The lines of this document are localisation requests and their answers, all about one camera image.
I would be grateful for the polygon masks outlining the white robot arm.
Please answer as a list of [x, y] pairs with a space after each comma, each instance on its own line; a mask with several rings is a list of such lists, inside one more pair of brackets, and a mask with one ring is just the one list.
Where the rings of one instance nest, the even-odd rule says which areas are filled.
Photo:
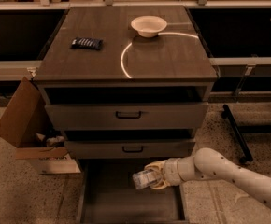
[[139, 178], [141, 188], [165, 189], [187, 181], [224, 180], [271, 209], [271, 177], [240, 167], [211, 148], [193, 156], [170, 158], [148, 164]]

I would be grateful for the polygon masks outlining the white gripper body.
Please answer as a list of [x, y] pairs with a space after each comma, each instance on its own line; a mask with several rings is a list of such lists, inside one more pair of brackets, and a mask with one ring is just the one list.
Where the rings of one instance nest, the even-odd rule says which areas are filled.
[[184, 182], [178, 170], [181, 158], [170, 158], [164, 163], [163, 176], [168, 186], [178, 186]]

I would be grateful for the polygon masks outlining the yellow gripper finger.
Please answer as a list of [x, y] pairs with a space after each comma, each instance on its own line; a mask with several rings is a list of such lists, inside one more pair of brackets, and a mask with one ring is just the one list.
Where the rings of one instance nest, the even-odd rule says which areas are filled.
[[170, 184], [164, 179], [157, 179], [150, 184], [150, 187], [156, 190], [165, 189], [169, 186]]
[[166, 163], [166, 160], [163, 161], [154, 161], [150, 164], [147, 164], [144, 169], [145, 170], [153, 170], [155, 172], [161, 172], [164, 168], [164, 165]]

